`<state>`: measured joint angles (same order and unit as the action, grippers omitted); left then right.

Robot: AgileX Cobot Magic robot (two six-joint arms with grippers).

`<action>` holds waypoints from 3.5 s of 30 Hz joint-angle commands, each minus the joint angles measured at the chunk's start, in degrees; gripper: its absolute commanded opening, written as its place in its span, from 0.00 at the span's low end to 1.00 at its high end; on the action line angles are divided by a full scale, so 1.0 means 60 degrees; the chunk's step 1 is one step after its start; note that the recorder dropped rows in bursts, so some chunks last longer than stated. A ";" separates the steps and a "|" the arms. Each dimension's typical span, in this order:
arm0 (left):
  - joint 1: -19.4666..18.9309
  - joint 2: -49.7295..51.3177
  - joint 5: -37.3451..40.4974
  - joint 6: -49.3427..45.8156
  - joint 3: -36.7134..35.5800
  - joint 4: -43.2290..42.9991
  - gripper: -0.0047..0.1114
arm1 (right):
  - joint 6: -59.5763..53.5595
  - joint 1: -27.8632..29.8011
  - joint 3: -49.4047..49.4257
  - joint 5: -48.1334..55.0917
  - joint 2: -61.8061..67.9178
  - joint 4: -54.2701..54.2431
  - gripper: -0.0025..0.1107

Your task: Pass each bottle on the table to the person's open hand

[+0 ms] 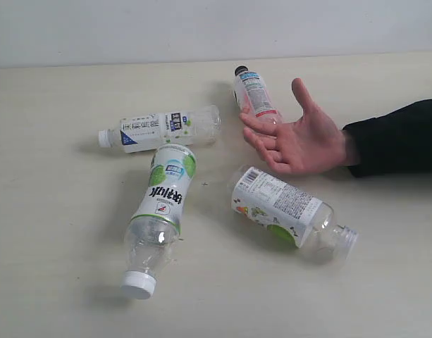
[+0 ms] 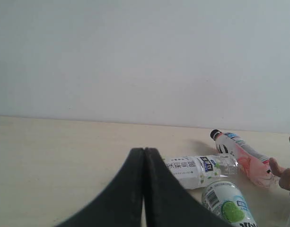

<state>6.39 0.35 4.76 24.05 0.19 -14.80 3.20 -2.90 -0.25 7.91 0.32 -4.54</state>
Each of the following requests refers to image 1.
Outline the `person's open bare hand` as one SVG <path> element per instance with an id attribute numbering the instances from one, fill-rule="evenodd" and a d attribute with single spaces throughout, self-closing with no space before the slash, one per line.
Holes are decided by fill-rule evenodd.
<path id="1" fill-rule="evenodd" d="M 292 93 L 302 116 L 292 123 L 273 124 L 240 114 L 243 137 L 275 173 L 308 175 L 359 164 L 353 138 L 311 98 L 303 81 L 295 78 Z"/>

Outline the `black sleeved forearm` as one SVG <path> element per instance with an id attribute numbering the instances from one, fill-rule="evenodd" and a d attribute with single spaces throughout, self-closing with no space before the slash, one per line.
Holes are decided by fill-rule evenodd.
<path id="1" fill-rule="evenodd" d="M 432 173 L 432 99 L 343 128 L 354 143 L 354 177 Z"/>

